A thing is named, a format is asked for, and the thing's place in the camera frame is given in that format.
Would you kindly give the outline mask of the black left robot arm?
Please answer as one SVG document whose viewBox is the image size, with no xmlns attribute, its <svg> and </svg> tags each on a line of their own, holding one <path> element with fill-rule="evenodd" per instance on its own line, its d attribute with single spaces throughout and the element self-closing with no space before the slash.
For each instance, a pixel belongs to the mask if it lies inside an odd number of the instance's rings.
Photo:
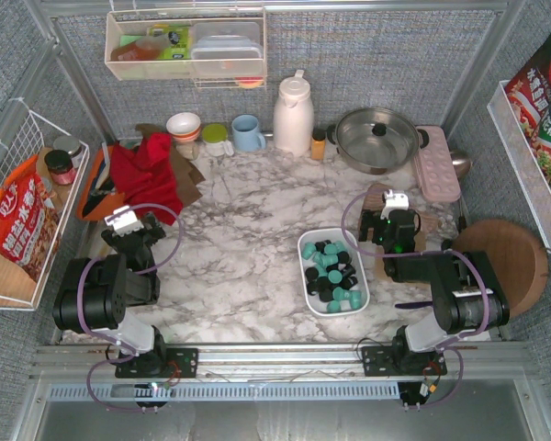
<svg viewBox="0 0 551 441">
<path fill-rule="evenodd" d="M 167 368 L 166 346 L 160 331 L 140 322 L 130 307 L 153 305 L 160 297 L 152 246 L 165 237 L 152 212 L 137 219 L 125 232 L 114 226 L 102 232 L 113 248 L 111 254 L 94 262 L 78 258 L 66 267 L 52 308 L 52 317 L 62 331 L 98 334 L 119 346 L 119 378 L 153 377 Z"/>
</svg>

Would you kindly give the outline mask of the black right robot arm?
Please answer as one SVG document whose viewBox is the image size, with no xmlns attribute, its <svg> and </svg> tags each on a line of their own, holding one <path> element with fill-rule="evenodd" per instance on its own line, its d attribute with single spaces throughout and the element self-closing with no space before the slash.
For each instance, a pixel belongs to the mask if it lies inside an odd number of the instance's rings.
<svg viewBox="0 0 551 441">
<path fill-rule="evenodd" d="M 391 189 L 367 194 L 380 196 L 382 206 L 362 210 L 358 241 L 382 248 L 379 256 L 392 281 L 431 288 L 433 311 L 399 328 L 392 339 L 389 359 L 399 373 L 437 366 L 448 345 L 509 321 L 511 308 L 486 252 L 417 252 L 422 222 L 408 196 Z"/>
</svg>

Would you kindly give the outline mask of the white storage basket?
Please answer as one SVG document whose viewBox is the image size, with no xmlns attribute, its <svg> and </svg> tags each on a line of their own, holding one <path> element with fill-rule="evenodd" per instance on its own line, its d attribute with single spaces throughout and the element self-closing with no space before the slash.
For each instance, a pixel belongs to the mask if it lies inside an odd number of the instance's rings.
<svg viewBox="0 0 551 441">
<path fill-rule="evenodd" d="M 354 236 L 340 228 L 313 230 L 298 239 L 304 297 L 325 318 L 362 312 L 370 292 Z"/>
</svg>

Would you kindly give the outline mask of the teal coffee capsule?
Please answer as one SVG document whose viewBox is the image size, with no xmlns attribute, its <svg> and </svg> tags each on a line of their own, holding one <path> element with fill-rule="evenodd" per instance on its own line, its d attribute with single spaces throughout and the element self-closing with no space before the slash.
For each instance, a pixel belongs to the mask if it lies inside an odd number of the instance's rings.
<svg viewBox="0 0 551 441">
<path fill-rule="evenodd" d="M 339 251 L 336 247 L 336 245 L 334 243 L 327 243 L 325 246 L 324 246 L 324 254 L 325 255 L 335 255 L 335 254 L 338 254 Z"/>
<path fill-rule="evenodd" d="M 301 250 L 301 257 L 305 260 L 310 260 L 310 258 L 317 252 L 315 243 L 306 243 Z"/>
<path fill-rule="evenodd" d="M 358 290 L 350 290 L 349 302 L 353 311 L 357 311 L 362 308 L 362 293 Z"/>
<path fill-rule="evenodd" d="M 338 253 L 347 252 L 347 247 L 345 246 L 344 242 L 338 241 L 338 242 L 335 243 L 335 246 L 337 248 Z"/>
<path fill-rule="evenodd" d="M 318 271 L 318 275 L 320 277 L 327 277 L 328 276 L 328 272 L 323 266 L 315 264 L 314 268 Z"/>
<path fill-rule="evenodd" d="M 344 289 L 338 294 L 337 301 L 349 300 L 352 294 L 350 290 Z"/>
<path fill-rule="evenodd" d="M 332 301 L 328 302 L 326 311 L 329 314 L 340 313 L 342 311 L 341 303 L 337 300 L 332 300 Z"/>
<path fill-rule="evenodd" d="M 320 265 L 324 267 L 337 265 L 339 263 L 337 254 L 319 254 L 318 258 L 320 259 Z"/>
<path fill-rule="evenodd" d="M 340 284 L 343 280 L 342 273 L 339 270 L 332 270 L 328 273 L 328 279 L 332 284 Z"/>
</svg>

